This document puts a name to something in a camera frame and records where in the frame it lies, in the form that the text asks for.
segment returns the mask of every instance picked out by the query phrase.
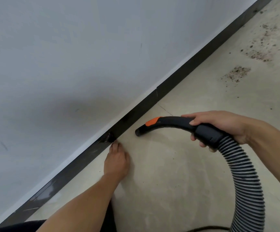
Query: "forearm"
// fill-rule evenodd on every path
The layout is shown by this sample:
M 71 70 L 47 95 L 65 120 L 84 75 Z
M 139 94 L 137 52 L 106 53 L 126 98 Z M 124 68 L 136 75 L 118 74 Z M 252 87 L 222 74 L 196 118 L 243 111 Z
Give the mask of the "forearm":
M 54 213 L 38 232 L 99 232 L 118 183 L 114 175 L 104 175 Z
M 280 131 L 258 121 L 251 128 L 248 144 L 280 182 Z

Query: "black baseboard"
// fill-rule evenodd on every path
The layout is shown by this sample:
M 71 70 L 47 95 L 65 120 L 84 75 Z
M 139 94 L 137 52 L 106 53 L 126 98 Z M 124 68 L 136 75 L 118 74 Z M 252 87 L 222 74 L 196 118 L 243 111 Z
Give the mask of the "black baseboard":
M 196 55 L 190 58 L 175 73 L 160 84 L 144 100 L 128 112 L 122 119 L 113 125 L 97 141 L 88 147 L 82 154 L 73 160 L 67 167 L 58 173 L 49 183 L 39 190 L 33 197 L 24 203 L 18 210 L 5 219 L 0 227 L 26 221 L 43 204 L 61 190 L 71 179 L 82 171 L 93 159 L 95 159 L 109 144 L 125 132 L 135 121 L 144 115 L 153 105 L 163 98 L 170 90 L 180 83 L 196 67 L 206 60 L 215 50 L 227 41 L 239 28 L 246 24 L 257 12 L 265 7 L 271 0 L 258 0 L 242 15 L 228 25 L 220 34 L 202 48 Z

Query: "floor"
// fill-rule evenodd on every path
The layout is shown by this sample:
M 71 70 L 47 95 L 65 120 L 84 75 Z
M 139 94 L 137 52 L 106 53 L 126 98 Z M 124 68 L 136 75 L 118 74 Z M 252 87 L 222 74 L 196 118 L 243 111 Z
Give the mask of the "floor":
M 130 174 L 115 191 L 119 232 L 187 231 L 230 226 L 234 186 L 219 153 L 210 153 L 177 129 L 141 138 L 134 130 L 157 116 L 227 110 L 280 129 L 280 0 L 273 0 L 121 137 L 132 158 Z M 258 171 L 266 201 L 265 231 L 280 231 L 280 183 L 244 146 Z M 105 150 L 29 220 L 46 219 L 93 185 Z

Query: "black vacuum handle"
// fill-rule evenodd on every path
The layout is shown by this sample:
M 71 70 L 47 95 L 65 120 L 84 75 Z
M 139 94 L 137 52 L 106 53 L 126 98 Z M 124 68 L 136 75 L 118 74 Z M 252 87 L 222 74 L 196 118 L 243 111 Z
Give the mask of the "black vacuum handle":
M 200 140 L 205 145 L 216 149 L 219 141 L 226 136 L 230 136 L 226 132 L 216 128 L 211 124 L 190 125 L 189 123 L 193 118 L 180 117 L 180 116 L 166 116 L 156 117 L 150 121 L 147 121 L 144 125 L 136 129 L 136 135 L 142 136 L 148 132 L 151 132 L 159 128 L 178 128 L 188 131 L 194 135 L 194 137 Z

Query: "white wall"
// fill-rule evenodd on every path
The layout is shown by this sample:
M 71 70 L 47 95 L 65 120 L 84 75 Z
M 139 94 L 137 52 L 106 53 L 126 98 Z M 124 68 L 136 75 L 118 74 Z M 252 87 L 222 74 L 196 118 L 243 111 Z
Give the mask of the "white wall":
M 256 0 L 0 0 L 0 222 Z

